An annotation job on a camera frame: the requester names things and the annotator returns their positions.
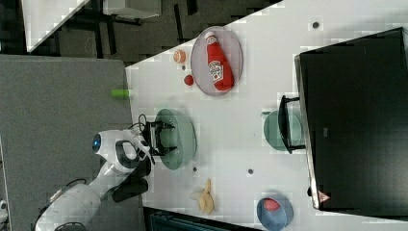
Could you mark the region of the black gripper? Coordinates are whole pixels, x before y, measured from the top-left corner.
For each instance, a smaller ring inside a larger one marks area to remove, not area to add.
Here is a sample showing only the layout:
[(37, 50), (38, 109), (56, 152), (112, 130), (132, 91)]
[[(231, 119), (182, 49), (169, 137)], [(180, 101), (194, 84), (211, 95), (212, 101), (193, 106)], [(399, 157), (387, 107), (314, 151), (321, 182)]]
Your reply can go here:
[(142, 131), (142, 136), (150, 147), (150, 153), (155, 156), (165, 156), (171, 151), (177, 149), (176, 146), (160, 148), (161, 129), (174, 129), (174, 126), (159, 120), (154, 122), (147, 122)]

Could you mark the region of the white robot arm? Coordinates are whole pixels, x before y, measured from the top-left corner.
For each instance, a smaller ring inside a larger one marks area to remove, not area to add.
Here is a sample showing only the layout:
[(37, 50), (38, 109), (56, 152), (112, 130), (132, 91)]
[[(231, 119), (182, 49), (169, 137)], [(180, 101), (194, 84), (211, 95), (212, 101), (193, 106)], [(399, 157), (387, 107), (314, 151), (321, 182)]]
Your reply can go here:
[(174, 125), (162, 121), (148, 122), (142, 131), (132, 128), (97, 133), (92, 150), (105, 163), (89, 184), (77, 184), (56, 192), (38, 216), (33, 231), (88, 231), (106, 193), (118, 187), (134, 172), (140, 162), (165, 155), (173, 147), (164, 147), (160, 133)]

